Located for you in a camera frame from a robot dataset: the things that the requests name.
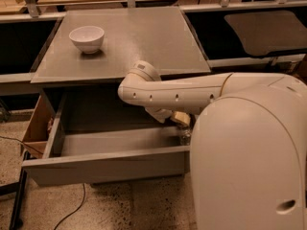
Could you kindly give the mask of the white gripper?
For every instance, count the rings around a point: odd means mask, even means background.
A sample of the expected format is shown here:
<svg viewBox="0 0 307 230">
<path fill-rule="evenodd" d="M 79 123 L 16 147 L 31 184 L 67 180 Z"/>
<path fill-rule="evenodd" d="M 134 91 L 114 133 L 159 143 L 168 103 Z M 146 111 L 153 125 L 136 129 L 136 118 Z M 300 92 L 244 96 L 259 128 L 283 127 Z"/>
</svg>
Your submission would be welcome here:
<svg viewBox="0 0 307 230">
<path fill-rule="evenodd" d="M 171 110 L 153 107 L 146 107 L 145 110 L 161 124 L 164 124 L 170 117 L 173 122 L 182 127 L 188 127 L 191 123 L 190 116 L 185 112 L 174 111 L 172 113 Z"/>
</svg>

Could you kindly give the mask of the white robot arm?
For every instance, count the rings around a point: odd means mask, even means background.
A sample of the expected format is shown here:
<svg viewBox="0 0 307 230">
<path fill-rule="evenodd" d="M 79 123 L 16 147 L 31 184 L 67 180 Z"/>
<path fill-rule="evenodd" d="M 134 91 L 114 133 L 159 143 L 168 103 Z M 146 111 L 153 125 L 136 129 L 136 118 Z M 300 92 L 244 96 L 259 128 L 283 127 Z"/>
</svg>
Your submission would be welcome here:
<svg viewBox="0 0 307 230">
<path fill-rule="evenodd" d="M 162 80 L 145 61 L 128 104 L 196 115 L 190 172 L 198 230 L 306 230 L 307 85 L 280 73 Z"/>
</svg>

